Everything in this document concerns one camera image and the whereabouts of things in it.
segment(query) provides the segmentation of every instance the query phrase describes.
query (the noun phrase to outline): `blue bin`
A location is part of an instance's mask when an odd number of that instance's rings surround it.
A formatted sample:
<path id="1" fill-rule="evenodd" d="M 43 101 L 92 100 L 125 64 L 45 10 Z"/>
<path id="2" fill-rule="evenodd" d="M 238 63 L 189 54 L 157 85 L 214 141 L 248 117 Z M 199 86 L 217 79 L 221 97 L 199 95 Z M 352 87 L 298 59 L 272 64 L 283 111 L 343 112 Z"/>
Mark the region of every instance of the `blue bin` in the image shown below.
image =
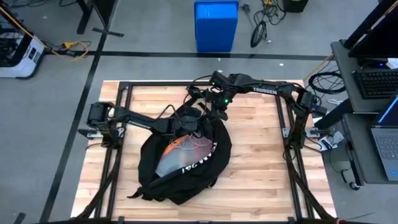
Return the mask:
<path id="1" fill-rule="evenodd" d="M 238 0 L 196 0 L 198 52 L 230 52 L 238 24 Z"/>

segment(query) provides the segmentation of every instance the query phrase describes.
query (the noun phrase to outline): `gray floor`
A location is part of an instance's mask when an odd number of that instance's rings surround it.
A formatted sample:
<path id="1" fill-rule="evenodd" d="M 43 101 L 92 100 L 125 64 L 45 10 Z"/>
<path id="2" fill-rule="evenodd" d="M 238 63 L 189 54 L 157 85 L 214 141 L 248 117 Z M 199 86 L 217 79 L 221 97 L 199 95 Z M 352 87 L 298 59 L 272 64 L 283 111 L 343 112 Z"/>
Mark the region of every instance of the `gray floor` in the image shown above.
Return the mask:
<path id="1" fill-rule="evenodd" d="M 252 12 L 259 1 L 245 0 Z M 344 39 L 376 5 L 376 0 L 310 1 L 302 14 L 288 14 L 278 26 L 269 26 L 269 44 L 251 49 L 251 27 L 240 12 L 234 41 L 234 53 L 328 55 L 330 42 Z M 76 35 L 80 19 L 76 5 L 59 8 L 57 1 L 37 8 L 17 10 L 19 19 L 34 32 L 55 44 L 69 40 L 90 40 L 95 50 L 101 27 L 93 16 L 84 35 Z M 111 30 L 125 34 L 123 38 L 108 36 L 104 50 L 137 52 L 195 52 L 193 0 L 120 0 Z M 0 102 L 3 118 L 0 131 L 0 217 L 12 223 L 19 212 L 24 223 L 37 222 L 54 177 L 81 92 L 93 57 L 75 63 L 46 56 L 34 78 L 0 80 Z M 247 73 L 264 79 L 302 79 L 319 61 L 264 60 L 228 58 L 150 58 L 101 57 L 81 119 L 84 126 L 87 105 L 98 99 L 103 80 L 176 80 L 193 79 L 213 70 L 225 73 Z M 346 95 L 326 96 L 343 100 Z M 70 159 L 51 220 L 69 218 L 84 158 L 86 139 L 76 136 Z M 365 185 L 354 192 L 330 167 L 325 154 L 326 171 L 341 218 L 357 218 L 359 222 L 394 223 L 393 209 L 398 206 L 398 186 Z M 344 147 L 333 151 L 333 166 L 347 167 Z"/>

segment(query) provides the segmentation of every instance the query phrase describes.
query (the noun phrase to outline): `wooden platform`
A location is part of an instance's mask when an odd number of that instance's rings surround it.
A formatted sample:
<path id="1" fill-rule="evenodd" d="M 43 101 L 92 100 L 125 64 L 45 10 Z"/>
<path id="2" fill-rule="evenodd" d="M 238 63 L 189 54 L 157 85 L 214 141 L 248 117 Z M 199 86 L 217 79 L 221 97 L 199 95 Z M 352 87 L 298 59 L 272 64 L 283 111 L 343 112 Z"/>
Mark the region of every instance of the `wooden platform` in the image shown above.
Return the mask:
<path id="1" fill-rule="evenodd" d="M 115 102 L 118 84 L 116 81 L 104 82 L 99 100 Z M 156 117 L 168 104 L 180 106 L 185 95 L 183 86 L 135 86 L 130 110 Z M 229 120 L 225 125 L 233 143 L 231 160 L 212 189 L 204 190 L 183 205 L 168 200 L 149 202 L 126 198 L 139 186 L 139 151 L 150 135 L 145 129 L 128 125 L 114 219 L 123 215 L 126 220 L 285 221 L 294 216 L 274 96 L 236 95 L 227 113 Z M 306 144 L 317 147 L 311 142 Z M 305 148 L 302 154 L 311 191 L 326 210 L 335 215 L 321 154 Z M 87 150 L 72 217 L 78 215 L 96 193 L 104 155 L 105 149 L 99 146 Z"/>

